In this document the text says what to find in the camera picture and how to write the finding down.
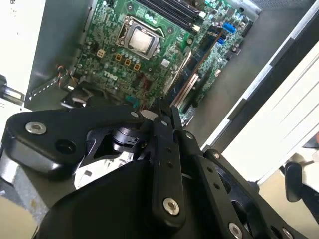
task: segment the green circuit board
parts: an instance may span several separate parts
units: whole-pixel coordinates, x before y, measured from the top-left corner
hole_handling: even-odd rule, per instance
[[[177,73],[185,51],[197,46],[208,27],[232,22],[237,32],[229,34],[224,45],[216,44],[198,70],[201,75],[211,71],[196,99],[200,102],[216,78],[216,71],[226,65],[229,48],[241,41],[240,34],[245,29],[241,23],[243,20],[247,22],[248,18],[224,1],[210,0],[198,7],[205,12],[205,18],[195,34],[135,0],[98,0],[76,73],[116,96],[119,101],[145,109],[156,97],[165,94],[165,86]],[[160,49],[150,59],[120,45],[119,35],[128,17],[133,17],[138,24],[146,25],[159,36]]]

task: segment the silver bolt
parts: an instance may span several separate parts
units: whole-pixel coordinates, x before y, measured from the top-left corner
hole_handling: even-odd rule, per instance
[[[165,126],[168,126],[168,124],[165,121],[161,121],[162,124],[164,124]]]
[[[163,206],[164,209],[173,216],[176,216],[179,213],[179,206],[173,198],[165,198]]]
[[[219,156],[218,153],[213,153],[213,156],[214,156],[215,158],[217,158],[217,159],[220,159],[220,156]]]
[[[283,231],[289,239],[294,239],[293,235],[291,235],[291,233],[286,228],[283,228]]]
[[[131,115],[133,115],[134,117],[136,117],[136,118],[138,118],[139,117],[139,115],[138,115],[138,113],[136,113],[136,112],[131,112]]]
[[[241,232],[240,228],[236,224],[230,223],[228,224],[228,228],[236,239],[243,238],[243,233]]]
[[[186,133],[186,137],[189,139],[193,139],[193,135],[191,135],[189,132]]]
[[[29,122],[25,125],[26,131],[29,133],[42,135],[46,132],[46,126],[39,122]]]

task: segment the black plastic part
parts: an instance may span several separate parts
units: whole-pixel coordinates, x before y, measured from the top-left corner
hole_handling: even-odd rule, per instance
[[[301,199],[303,187],[303,170],[300,164],[288,162],[285,166],[286,198],[295,203]]]
[[[183,177],[184,226],[174,234],[153,228],[148,182],[152,168],[147,160],[130,162],[61,199],[45,216],[36,239],[203,239],[212,228],[203,223],[202,212],[192,195],[197,183]]]
[[[81,108],[19,113],[5,127],[2,146],[8,157],[55,180],[74,174],[86,153],[87,134],[99,128],[138,128],[144,117],[131,115],[133,108]],[[47,128],[42,135],[26,131],[29,122]]]

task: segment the white surface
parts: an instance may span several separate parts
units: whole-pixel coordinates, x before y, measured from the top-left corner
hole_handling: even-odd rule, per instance
[[[0,0],[0,74],[7,85],[26,94],[45,0]]]
[[[8,118],[19,112],[30,111],[24,107],[15,105],[0,98],[0,137],[2,138],[4,127]]]
[[[265,78],[267,73],[272,69],[272,66],[270,66],[270,63],[274,60],[274,58],[277,56],[277,54],[280,52],[280,50],[284,47],[284,45],[287,43],[287,41],[292,38],[295,39],[301,30],[305,27],[305,25],[310,21],[310,19],[314,16],[314,14],[319,10],[319,0],[316,0],[316,2],[312,5],[312,7],[307,11],[305,16],[300,20],[300,22],[296,25],[294,30],[289,34],[289,36],[286,38],[286,40],[281,44],[281,46],[278,48],[278,50],[274,53],[272,58],[267,62],[267,64],[264,66],[264,68],[259,72],[259,74],[256,76],[256,78],[253,80],[253,82],[250,84],[250,86],[247,88],[247,90],[243,93],[243,95],[238,99],[236,104],[233,106],[233,108],[229,111],[229,113],[225,116],[225,118],[222,120],[222,122],[218,125],[218,127],[214,130],[214,132],[210,135],[210,137],[207,139],[207,141],[202,145],[200,148],[203,150],[206,145],[211,145],[213,141],[218,137],[218,135],[222,132],[222,130],[226,127],[226,125],[230,122],[228,117],[230,114],[235,110],[235,108],[238,106],[238,104],[241,102],[242,99],[248,99],[249,96],[253,93],[253,91],[256,89],[256,87],[261,83],[261,81]]]
[[[319,131],[317,43],[222,153],[247,180],[263,183]]]

